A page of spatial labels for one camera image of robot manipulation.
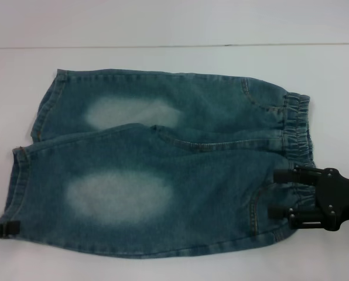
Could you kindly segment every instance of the black clip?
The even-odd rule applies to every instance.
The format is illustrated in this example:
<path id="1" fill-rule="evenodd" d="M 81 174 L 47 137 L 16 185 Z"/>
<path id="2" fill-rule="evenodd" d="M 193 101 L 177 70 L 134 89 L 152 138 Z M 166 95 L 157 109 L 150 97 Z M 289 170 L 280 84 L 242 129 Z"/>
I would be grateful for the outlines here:
<path id="1" fill-rule="evenodd" d="M 315 186 L 315 208 L 296 210 L 287 207 L 269 207 L 268 217 L 287 218 L 289 226 L 298 228 L 324 228 L 337 231 L 349 220 L 349 179 L 341 176 L 337 169 L 315 169 L 296 167 L 293 170 L 276 170 L 276 183 L 302 183 Z"/>
<path id="2" fill-rule="evenodd" d="M 19 221 L 7 221 L 0 224 L 0 238 L 6 238 L 8 235 L 16 235 L 20 232 Z"/>

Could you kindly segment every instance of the faded patch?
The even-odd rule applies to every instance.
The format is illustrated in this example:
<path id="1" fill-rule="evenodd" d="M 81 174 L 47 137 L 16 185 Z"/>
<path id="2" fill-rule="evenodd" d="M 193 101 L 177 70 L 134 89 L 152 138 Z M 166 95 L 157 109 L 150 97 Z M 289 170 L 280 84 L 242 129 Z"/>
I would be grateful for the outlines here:
<path id="1" fill-rule="evenodd" d="M 104 225 L 139 224 L 165 212 L 172 188 L 143 172 L 110 171 L 72 181 L 66 199 L 74 212 Z"/>
<path id="2" fill-rule="evenodd" d="M 141 123 L 174 127 L 181 112 L 162 100 L 103 97 L 86 112 L 86 121 L 97 129 Z"/>

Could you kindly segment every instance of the blue denim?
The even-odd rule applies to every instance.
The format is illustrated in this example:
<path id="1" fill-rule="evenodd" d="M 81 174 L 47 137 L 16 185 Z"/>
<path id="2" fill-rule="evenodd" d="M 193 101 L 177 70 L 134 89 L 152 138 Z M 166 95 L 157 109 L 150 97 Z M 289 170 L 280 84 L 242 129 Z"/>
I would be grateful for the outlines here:
<path id="1" fill-rule="evenodd" d="M 257 248 L 291 234 L 268 205 L 312 207 L 273 183 L 314 166 L 309 97 L 244 77 L 59 70 L 34 144 L 13 150 L 11 238 L 122 258 Z"/>

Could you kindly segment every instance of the pocket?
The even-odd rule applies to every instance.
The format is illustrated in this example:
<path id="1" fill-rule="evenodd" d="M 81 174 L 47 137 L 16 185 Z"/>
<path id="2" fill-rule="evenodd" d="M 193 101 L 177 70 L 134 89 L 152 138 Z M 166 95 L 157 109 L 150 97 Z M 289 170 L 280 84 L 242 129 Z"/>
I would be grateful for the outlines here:
<path id="1" fill-rule="evenodd" d="M 236 134 L 221 134 L 202 132 L 194 129 L 170 129 L 164 126 L 152 127 L 158 136 L 175 147 L 194 152 L 212 152 L 216 150 L 253 149 L 266 151 L 282 150 L 282 140 L 279 136 L 258 137 L 254 132 Z"/>
<path id="2" fill-rule="evenodd" d="M 256 107 L 266 110 L 280 111 L 284 107 L 286 94 L 285 89 L 254 78 L 243 77 L 241 79 L 242 90 Z"/>

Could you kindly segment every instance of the hem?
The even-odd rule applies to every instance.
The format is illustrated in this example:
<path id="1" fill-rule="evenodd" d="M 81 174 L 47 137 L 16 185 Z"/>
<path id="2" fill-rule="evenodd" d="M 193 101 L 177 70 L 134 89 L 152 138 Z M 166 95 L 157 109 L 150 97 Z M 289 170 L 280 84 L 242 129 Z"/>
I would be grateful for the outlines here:
<path id="1" fill-rule="evenodd" d="M 35 119 L 32 131 L 30 133 L 33 142 L 42 141 L 41 134 L 44 124 L 47 120 L 47 116 L 59 100 L 61 92 L 63 91 L 66 84 L 65 81 L 66 72 L 58 70 L 57 75 L 53 80 L 50 88 L 47 90 L 47 93 L 40 102 L 37 117 Z"/>
<path id="2" fill-rule="evenodd" d="M 13 168 L 9 183 L 6 206 L 0 223 L 11 221 L 20 210 L 30 175 L 30 163 L 24 148 L 13 150 Z"/>
<path id="3" fill-rule="evenodd" d="M 293 233 L 292 229 L 286 229 L 285 232 Z M 276 243 L 276 236 L 272 231 L 258 234 L 255 237 L 243 237 L 230 241 L 216 242 L 209 245 L 198 245 L 191 248 L 171 249 L 162 252 L 116 252 L 113 249 L 106 249 L 104 246 L 99 248 L 95 245 L 84 246 L 74 242 L 52 242 L 48 240 L 39 240 L 27 235 L 16 237 L 18 240 L 35 242 L 43 245 L 54 246 L 56 248 L 76 251 L 81 253 L 89 253 L 93 255 L 111 256 L 125 259 L 156 259 L 156 258 L 173 258 L 173 257 L 192 257 L 203 255 L 214 255 L 217 253 L 237 252 L 248 249 L 262 248 Z"/>

